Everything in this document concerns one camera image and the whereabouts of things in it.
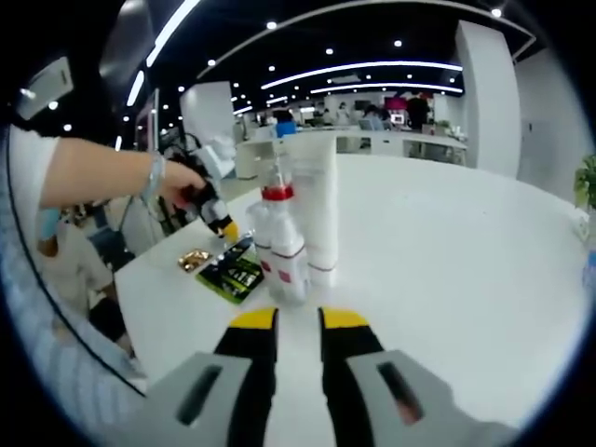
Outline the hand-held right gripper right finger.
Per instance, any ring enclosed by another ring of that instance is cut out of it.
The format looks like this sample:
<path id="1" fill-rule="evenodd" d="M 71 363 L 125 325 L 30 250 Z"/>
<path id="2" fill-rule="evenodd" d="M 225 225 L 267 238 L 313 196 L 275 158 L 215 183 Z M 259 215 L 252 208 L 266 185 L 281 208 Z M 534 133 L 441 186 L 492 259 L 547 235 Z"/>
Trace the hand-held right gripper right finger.
<path id="1" fill-rule="evenodd" d="M 318 309 L 322 390 L 339 446 L 510 446 L 517 432 L 459 409 L 450 386 L 399 350 L 383 348 L 368 321 Z"/>

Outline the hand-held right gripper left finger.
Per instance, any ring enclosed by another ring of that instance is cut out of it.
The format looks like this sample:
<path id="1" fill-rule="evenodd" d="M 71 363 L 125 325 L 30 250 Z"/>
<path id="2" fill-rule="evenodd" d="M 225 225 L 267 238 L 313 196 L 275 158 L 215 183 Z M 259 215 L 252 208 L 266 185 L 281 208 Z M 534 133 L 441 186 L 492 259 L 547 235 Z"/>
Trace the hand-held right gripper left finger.
<path id="1" fill-rule="evenodd" d="M 278 310 L 234 318 L 211 353 L 195 353 L 152 386 L 102 446 L 262 446 L 276 393 Z"/>

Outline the person's left hand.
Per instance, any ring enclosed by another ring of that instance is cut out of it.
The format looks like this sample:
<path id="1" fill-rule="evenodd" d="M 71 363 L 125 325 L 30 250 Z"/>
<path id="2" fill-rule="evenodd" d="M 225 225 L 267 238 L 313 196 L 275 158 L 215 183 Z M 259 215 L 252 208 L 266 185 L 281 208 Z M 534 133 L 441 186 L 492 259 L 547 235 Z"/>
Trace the person's left hand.
<path id="1" fill-rule="evenodd" d="M 165 162 L 165 170 L 157 188 L 157 194 L 176 207 L 186 208 L 188 189 L 201 191 L 206 181 L 195 171 L 174 161 Z"/>

